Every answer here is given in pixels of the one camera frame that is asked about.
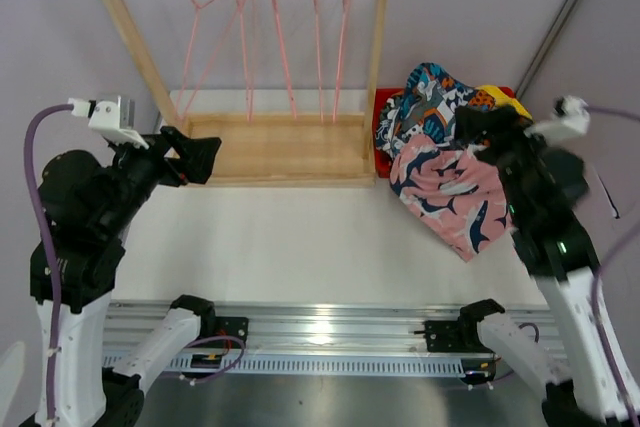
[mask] yellow cloth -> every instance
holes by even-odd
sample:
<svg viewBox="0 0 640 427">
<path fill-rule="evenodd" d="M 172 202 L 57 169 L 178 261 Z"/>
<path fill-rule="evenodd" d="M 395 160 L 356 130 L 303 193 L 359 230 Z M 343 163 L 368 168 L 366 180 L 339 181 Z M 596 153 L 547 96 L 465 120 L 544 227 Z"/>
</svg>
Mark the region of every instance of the yellow cloth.
<svg viewBox="0 0 640 427">
<path fill-rule="evenodd" d="M 499 87 L 495 85 L 481 85 L 480 87 L 476 88 L 484 90 L 487 94 L 496 99 L 496 105 L 510 105 L 511 107 L 516 109 L 516 112 L 518 112 L 521 116 L 526 117 L 529 120 L 533 120 L 533 117 L 531 116 L 529 111 L 527 111 L 527 109 L 525 109 L 520 102 L 509 97 L 507 94 L 502 92 Z"/>
</svg>

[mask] patterned fabric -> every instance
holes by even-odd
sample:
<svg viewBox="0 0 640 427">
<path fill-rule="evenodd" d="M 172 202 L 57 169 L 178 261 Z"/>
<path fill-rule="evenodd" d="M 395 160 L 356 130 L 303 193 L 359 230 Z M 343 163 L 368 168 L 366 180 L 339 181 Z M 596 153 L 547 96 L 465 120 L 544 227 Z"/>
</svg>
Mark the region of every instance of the patterned fabric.
<svg viewBox="0 0 640 427">
<path fill-rule="evenodd" d="M 488 111 L 496 107 L 496 100 L 454 79 L 438 64 L 420 64 L 409 75 L 404 92 L 389 98 L 382 110 L 376 148 L 394 159 L 416 134 L 428 135 L 436 144 L 451 141 L 454 112 L 462 105 Z"/>
<path fill-rule="evenodd" d="M 465 261 L 510 225 L 498 171 L 473 150 L 437 146 L 413 136 L 393 162 L 391 189 Z"/>
</svg>

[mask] wooden frame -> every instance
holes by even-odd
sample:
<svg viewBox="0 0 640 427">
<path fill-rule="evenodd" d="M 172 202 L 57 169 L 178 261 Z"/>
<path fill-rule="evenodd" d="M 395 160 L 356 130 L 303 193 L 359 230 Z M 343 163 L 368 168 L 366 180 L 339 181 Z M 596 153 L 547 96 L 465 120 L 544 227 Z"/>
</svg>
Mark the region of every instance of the wooden frame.
<svg viewBox="0 0 640 427">
<path fill-rule="evenodd" d="M 180 122 L 165 83 L 124 0 L 102 0 L 153 100 L 169 125 L 193 137 L 223 140 L 211 184 L 223 185 L 372 185 L 375 177 L 371 123 L 382 54 L 387 0 L 376 0 L 373 40 L 363 114 L 335 123 L 318 115 L 255 115 L 251 123 L 235 114 L 189 114 Z"/>
</svg>

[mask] white tabletop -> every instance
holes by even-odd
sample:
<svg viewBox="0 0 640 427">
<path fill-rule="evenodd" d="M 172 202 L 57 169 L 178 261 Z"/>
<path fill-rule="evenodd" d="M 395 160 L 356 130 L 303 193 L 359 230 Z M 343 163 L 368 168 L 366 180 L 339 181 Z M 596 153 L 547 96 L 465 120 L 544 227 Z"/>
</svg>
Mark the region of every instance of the white tabletop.
<svg viewBox="0 0 640 427">
<path fill-rule="evenodd" d="M 380 180 L 372 189 L 158 187 L 114 298 L 379 306 L 544 299 L 509 235 L 468 263 Z"/>
</svg>

